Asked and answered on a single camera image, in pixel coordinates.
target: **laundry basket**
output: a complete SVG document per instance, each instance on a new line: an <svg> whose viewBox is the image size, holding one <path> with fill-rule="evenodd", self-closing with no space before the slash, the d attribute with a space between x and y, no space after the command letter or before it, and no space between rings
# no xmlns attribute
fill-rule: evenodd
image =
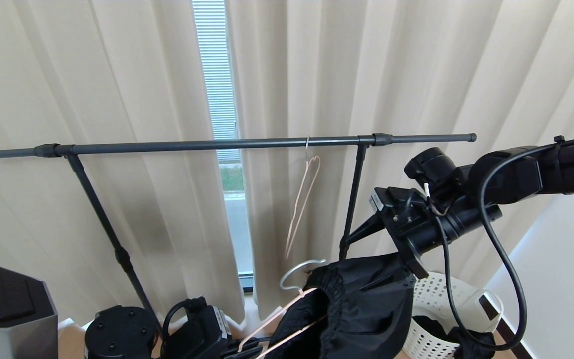
<svg viewBox="0 0 574 359"><path fill-rule="evenodd" d="M502 301L494 293L477 289L456 278L451 278L451 285L455 306L466 328L476 332L494 332L504 311ZM495 318L489 319L482 308L482 296L487 296L489 302L496 305L499 314ZM413 316L437 320L447 333L457 326L449 306L446 277L443 274L429 272L428 277L415 284ZM459 345L429 334L412 319L403 350L411 359L450 359Z"/></svg>

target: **rack leg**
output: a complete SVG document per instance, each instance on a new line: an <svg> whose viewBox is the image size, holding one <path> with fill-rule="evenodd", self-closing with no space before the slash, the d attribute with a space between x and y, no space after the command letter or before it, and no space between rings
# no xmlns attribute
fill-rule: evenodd
<svg viewBox="0 0 574 359"><path fill-rule="evenodd" d="M108 216L105 214L103 206L101 205L101 202L99 202L99 198L96 196L96 193L94 192L94 188L90 183L90 180L86 174L86 170L84 170L84 165L81 163L81 160L77 155L67 155L66 158L68 159L68 162L70 162L72 170L75 171L75 173L77 174L77 178L79 179L79 182L81 182L81 186L83 187L84 192L86 193L86 196L88 197L88 200L90 201L90 204L92 205L94 212L96 213L96 216L99 218L99 221L101 222L101 225L105 230L105 233L108 235L108 238L110 239L110 243L114 248L114 255L115 258L117 259L117 262L121 265L121 268L123 268L123 271L125 271L126 275L130 279L130 283L132 284L134 291L137 292L137 296L139 296L139 300L141 300L141 303L143 304L145 309L150 311L150 313L154 316L154 318L157 318L156 312L152 308L150 300L147 299L147 295L145 294L145 291L143 289L143 286L141 285L141 282L139 281L139 278L137 277L137 274L134 272L132 262L130 261L130 255L128 254L128 251L121 246L121 243L119 242L116 233L114 233L114 229L110 224L110 220L108 219ZM159 336L162 336L161 323L159 323L158 319L156 319L156 325L157 330L159 332Z"/></svg>
<svg viewBox="0 0 574 359"><path fill-rule="evenodd" d="M356 207L356 199L358 197L358 186L360 184L360 175L362 174L362 164L365 161L365 154L369 145L358 145L358 152L356 153L356 167L353 170L353 182L351 183L351 194L349 194L349 207L347 209L347 220L344 222L344 233L340 240L340 255L339 259L345 259L349 251L347 239L351 231L351 221L353 221L353 211Z"/></svg>

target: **black fabric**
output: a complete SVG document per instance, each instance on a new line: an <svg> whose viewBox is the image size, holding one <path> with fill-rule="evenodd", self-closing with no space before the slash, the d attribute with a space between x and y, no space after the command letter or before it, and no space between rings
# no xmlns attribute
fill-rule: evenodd
<svg viewBox="0 0 574 359"><path fill-rule="evenodd" d="M495 355L493 350L484 349L469 339L464 330L460 327L453 327L451 332L446 334L444 327L442 327L440 322L437 320L432 320L427 316L413 316L413 320L432 336L451 343L460 343L460 346L455 350L455 353L453 353L455 359L485 359L492 358ZM477 339L490 345L495 344L495 338L492 333L469 331Z"/></svg>
<svg viewBox="0 0 574 359"><path fill-rule="evenodd" d="M316 268L269 346L326 315L268 359L391 359L405 343L415 277L397 254L353 258Z"/></svg>

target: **grass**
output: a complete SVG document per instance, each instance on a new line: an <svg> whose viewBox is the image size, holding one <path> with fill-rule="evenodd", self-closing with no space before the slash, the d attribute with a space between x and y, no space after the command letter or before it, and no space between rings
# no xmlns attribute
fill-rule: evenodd
<svg viewBox="0 0 574 359"><path fill-rule="evenodd" d="M223 181L223 191L245 190L242 166L221 167L221 180Z"/></svg>

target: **curtain fold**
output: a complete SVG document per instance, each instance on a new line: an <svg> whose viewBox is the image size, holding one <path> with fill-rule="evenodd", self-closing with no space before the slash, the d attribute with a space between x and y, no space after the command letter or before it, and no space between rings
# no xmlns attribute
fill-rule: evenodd
<svg viewBox="0 0 574 359"><path fill-rule="evenodd" d="M476 132L476 143L438 145L458 165L574 137L574 2L229 0L226 9L241 137ZM371 215L375 186L415 186L402 168L432 146L367 151L353 228ZM309 154L321 156L321 170L285 260L304 150L242 152L261 316L293 298L278 287L288 268L337 259L355 148ZM547 201L503 207L495 227L507 250ZM380 233L349 256L392 250ZM499 266L483 230L456 241L451 257L454 274L477 286ZM423 262L443 271L442 249Z"/></svg>
<svg viewBox="0 0 574 359"><path fill-rule="evenodd" d="M0 1L0 148L212 139L191 2ZM244 311L216 152L82 162L164 316L203 295ZM140 305L64 159L0 160L0 266L85 323Z"/></svg>

